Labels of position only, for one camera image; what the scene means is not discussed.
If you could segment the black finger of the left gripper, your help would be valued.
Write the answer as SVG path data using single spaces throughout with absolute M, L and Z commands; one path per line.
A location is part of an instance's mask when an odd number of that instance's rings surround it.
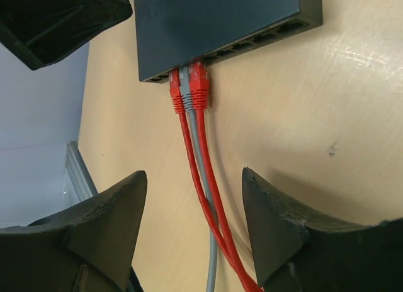
M 131 16 L 129 0 L 1 0 L 1 44 L 38 70 Z

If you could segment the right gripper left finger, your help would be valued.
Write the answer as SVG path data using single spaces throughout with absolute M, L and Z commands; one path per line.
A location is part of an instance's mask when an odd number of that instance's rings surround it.
M 1 229 L 1 291 L 142 291 L 132 267 L 147 194 L 137 171 L 66 210 Z

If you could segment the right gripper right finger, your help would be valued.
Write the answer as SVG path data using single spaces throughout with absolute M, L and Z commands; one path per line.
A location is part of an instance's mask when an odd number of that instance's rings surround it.
M 360 225 L 281 192 L 252 169 L 242 197 L 265 291 L 401 291 L 402 220 Z

